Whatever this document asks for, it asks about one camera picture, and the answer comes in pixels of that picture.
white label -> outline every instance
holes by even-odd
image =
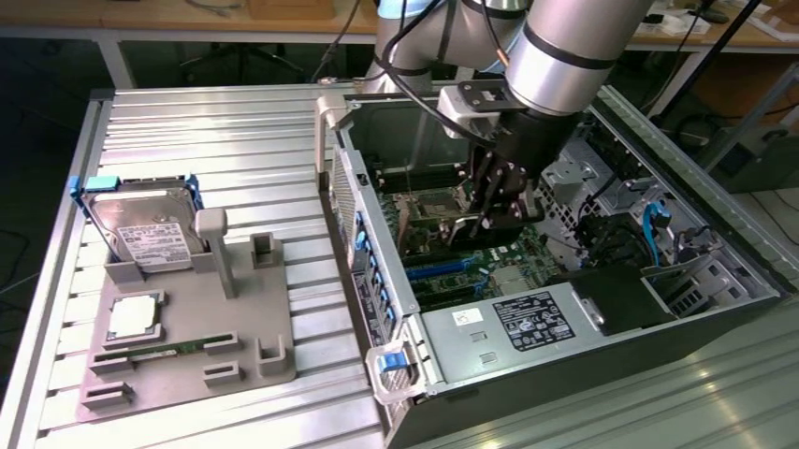
[[[452,318],[457,326],[470,325],[482,321],[482,314],[478,309],[466,309],[465,311],[453,311]]]
[[[126,250],[140,267],[173,264],[189,260],[180,224],[148,224],[116,229]]]

wooden table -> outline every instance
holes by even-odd
[[[206,1],[225,3],[225,0]],[[182,0],[0,0],[0,36],[82,38],[94,41],[114,86],[128,89],[134,87],[134,81],[120,51],[121,41],[329,43],[341,30],[354,1],[336,0],[336,17],[332,20],[261,21],[249,18],[245,7],[233,10],[229,17],[220,17]],[[737,13],[726,6],[718,9],[730,18]],[[349,33],[341,42],[374,43],[377,22],[373,4],[370,0],[362,0]],[[670,100],[725,29],[726,25],[713,25],[706,34],[688,38],[682,51],[689,57],[652,113],[658,112]],[[673,51],[681,38],[661,33],[636,35],[626,50]],[[799,44],[780,42],[752,25],[744,24],[725,51],[796,54]]]

black chair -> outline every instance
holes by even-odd
[[[293,72],[296,76],[296,82],[305,82],[304,70],[293,64],[290,61],[284,59],[285,56],[285,46],[284,44],[277,44],[277,53],[269,53],[268,51],[262,51],[260,47],[265,44],[229,44],[220,45],[218,43],[210,44],[210,53],[200,56],[198,58],[190,59],[180,64],[180,68],[184,73],[184,79],[186,81],[192,81],[193,75],[190,74],[190,70],[200,65],[205,65],[214,61],[220,61],[222,58],[230,55],[237,55],[238,58],[238,83],[244,84],[244,78],[246,73],[246,67],[249,66],[249,58],[254,57],[262,61],[266,61],[269,64],[276,67]]]

green circuit board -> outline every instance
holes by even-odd
[[[534,289],[561,272],[530,225],[510,245],[464,253],[449,252],[436,238],[438,221],[457,217],[462,196],[457,188],[380,196],[405,268],[433,268],[465,261],[464,270],[410,281],[422,311]]]

blue pcie slot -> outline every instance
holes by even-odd
[[[472,259],[462,259],[457,262],[450,262],[444,265],[406,269],[404,270],[404,274],[408,276],[409,281],[414,281],[417,279],[426,279],[434,276],[442,276],[444,274],[460,273],[461,271],[465,271],[470,264]]]

